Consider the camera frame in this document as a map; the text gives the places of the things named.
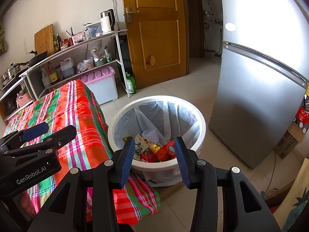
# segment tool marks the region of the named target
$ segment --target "green bottle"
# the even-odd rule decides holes
[[[130,74],[127,74],[127,83],[128,83],[128,89],[130,94],[136,93],[136,84],[134,77]]]

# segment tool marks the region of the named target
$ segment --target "white oval sticker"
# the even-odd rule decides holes
[[[231,22],[228,22],[226,25],[225,25],[225,28],[230,31],[230,32],[233,32],[236,30],[236,26],[235,24],[231,23]]]

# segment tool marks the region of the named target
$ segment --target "door handle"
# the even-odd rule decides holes
[[[126,8],[126,17],[127,17],[127,23],[131,23],[132,22],[132,15],[133,13],[139,13],[139,10],[136,11],[132,11],[131,7],[127,7]]]

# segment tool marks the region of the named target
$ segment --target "refrigerator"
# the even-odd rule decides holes
[[[222,64],[209,127],[254,169],[304,98],[309,20],[295,0],[222,0],[222,8]]]

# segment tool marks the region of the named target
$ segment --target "blue gripper pad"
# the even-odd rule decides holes
[[[127,147],[127,152],[125,155],[125,158],[123,160],[122,166],[121,166],[121,176],[120,176],[120,182],[119,185],[121,188],[124,187],[124,185],[127,183],[129,178],[129,173],[132,165],[132,160],[134,156],[134,150],[135,150],[135,142],[134,138],[128,137],[128,140],[130,140],[130,143]]]
[[[23,135],[21,136],[23,141],[31,141],[44,133],[48,132],[48,124],[46,122],[42,122],[38,125],[35,125],[27,130],[24,131]]]
[[[186,162],[185,155],[183,153],[183,149],[187,149],[186,147],[183,148],[184,142],[179,140],[177,137],[175,139],[175,153],[176,153],[176,158],[181,174],[181,178],[184,184],[186,184],[187,188],[191,187],[191,180],[190,180],[190,175],[189,175],[189,167]]]

